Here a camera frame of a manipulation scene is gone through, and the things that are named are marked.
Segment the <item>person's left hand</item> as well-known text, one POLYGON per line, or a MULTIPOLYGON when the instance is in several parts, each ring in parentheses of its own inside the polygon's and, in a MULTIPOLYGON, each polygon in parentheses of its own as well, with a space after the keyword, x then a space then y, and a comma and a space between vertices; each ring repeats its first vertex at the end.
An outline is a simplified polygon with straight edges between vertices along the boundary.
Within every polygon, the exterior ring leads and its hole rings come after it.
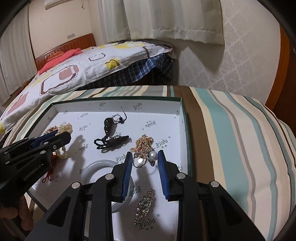
POLYGON ((27 200, 22 196, 18 202, 18 207, 3 207, 1 206, 1 219, 13 219, 17 216, 21 219, 21 227, 26 231, 31 231, 34 226, 34 221, 30 213, 27 200))

